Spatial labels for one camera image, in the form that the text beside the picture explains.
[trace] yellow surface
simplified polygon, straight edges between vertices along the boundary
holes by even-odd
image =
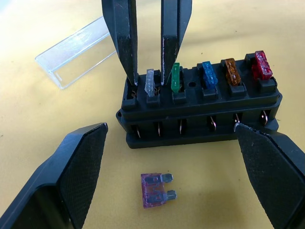
[[[66,90],[34,57],[102,14],[100,0],[0,3],[0,215],[64,136],[107,122],[102,168],[85,229],[270,229],[237,141],[129,149],[115,113],[125,74],[116,55]],[[139,73],[160,68],[160,0],[138,0]],[[283,94],[279,131],[304,142],[305,2],[194,0],[183,67],[266,52]],[[142,208],[140,174],[170,172],[178,199]]]

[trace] green fuse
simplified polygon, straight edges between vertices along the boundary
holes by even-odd
[[[178,93],[180,90],[180,64],[179,63],[173,64],[171,89],[174,92],[174,94]]]

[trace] purple fuse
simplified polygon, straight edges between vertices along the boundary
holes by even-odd
[[[173,180],[172,174],[149,173],[141,174],[143,207],[161,206],[166,201],[177,199],[175,190],[164,190],[164,184]]]

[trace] blue fuse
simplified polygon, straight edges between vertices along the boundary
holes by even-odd
[[[215,71],[211,65],[211,62],[206,61],[202,63],[203,66],[203,80],[206,89],[215,89],[218,79],[216,77]]]

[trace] fuse box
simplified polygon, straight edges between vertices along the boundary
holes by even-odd
[[[282,95],[263,51],[191,69],[176,63],[167,85],[152,71],[136,87],[126,80],[116,114],[130,148],[232,140],[236,122],[267,133],[278,129]]]

